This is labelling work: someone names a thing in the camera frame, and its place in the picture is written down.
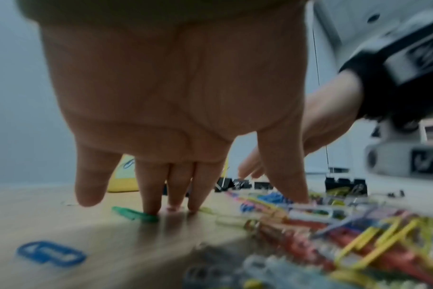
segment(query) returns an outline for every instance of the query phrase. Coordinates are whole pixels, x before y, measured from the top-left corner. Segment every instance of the table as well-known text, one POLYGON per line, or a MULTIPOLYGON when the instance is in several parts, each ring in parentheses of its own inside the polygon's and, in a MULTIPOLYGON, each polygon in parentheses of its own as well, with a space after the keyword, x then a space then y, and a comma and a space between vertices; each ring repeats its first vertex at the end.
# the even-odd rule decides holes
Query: table
MULTIPOLYGON (((163 208, 166 202, 163 197, 163 208)), ((162 209, 159 223, 141 223, 113 213, 112 206, 141 210, 141 198, 138 192, 107 194, 99 205, 82 208, 71 186, 0 189, 0 289, 180 288, 183 272, 196 262, 190 254, 196 244, 240 245, 245 236, 205 213, 162 209), (16 256, 20 245, 37 240, 79 249, 88 258, 65 269, 16 256)), ((222 213, 238 208, 219 193, 204 206, 222 213)))

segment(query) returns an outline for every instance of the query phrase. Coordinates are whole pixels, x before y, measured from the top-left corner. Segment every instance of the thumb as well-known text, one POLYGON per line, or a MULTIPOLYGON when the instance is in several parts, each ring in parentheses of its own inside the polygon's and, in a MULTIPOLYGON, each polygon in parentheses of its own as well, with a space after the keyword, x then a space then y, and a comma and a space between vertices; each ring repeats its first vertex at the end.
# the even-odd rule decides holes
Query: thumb
POLYGON ((272 184, 294 202, 308 203, 301 122, 303 106, 276 124, 258 131, 258 147, 272 184))
POLYGON ((75 195, 80 205, 91 207, 102 201, 121 156, 77 143, 75 195))

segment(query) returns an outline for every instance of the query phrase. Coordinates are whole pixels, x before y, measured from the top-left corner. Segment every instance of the green paper clip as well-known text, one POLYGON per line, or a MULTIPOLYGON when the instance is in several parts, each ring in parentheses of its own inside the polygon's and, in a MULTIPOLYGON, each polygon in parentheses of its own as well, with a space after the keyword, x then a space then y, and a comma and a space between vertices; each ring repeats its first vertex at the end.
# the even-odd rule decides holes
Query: green paper clip
POLYGON ((146 213, 138 212, 133 209, 128 208, 122 208, 122 207, 112 207, 112 211, 116 212, 117 214, 130 219, 131 221, 139 219, 148 223, 156 223, 159 221, 158 216, 149 215, 146 213))

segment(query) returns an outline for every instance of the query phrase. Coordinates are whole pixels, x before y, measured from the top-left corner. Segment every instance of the palm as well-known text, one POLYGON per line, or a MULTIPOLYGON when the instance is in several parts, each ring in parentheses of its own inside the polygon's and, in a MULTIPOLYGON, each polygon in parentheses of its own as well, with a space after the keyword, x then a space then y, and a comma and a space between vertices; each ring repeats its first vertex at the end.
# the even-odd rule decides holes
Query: palm
MULTIPOLYGON (((79 202, 101 201, 123 153, 136 158, 150 213, 160 208, 165 180, 177 207, 193 179, 188 207, 197 210, 238 135, 258 131, 267 163, 282 157, 270 148, 295 141, 285 132, 302 115, 302 12, 293 3, 158 30, 42 27, 58 102, 78 147, 79 202)), ((273 179, 283 170, 272 167, 273 179)))

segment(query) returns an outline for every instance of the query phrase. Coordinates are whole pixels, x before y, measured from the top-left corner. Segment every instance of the hand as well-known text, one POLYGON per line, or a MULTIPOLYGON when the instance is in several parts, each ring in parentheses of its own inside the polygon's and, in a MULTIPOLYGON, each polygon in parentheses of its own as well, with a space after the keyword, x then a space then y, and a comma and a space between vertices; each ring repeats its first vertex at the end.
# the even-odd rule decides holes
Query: hand
POLYGON ((198 210, 231 143, 258 133, 272 183, 307 198, 299 137, 304 105, 304 4, 180 27, 42 25, 51 79, 74 133, 76 196, 101 202, 122 154, 136 158, 143 207, 198 210))
MULTIPOLYGON (((306 98, 302 122, 304 154, 315 152, 345 134, 356 120, 363 101, 359 78, 343 71, 318 92, 306 98)), ((261 177, 265 172, 256 147, 239 166, 239 177, 261 177)))

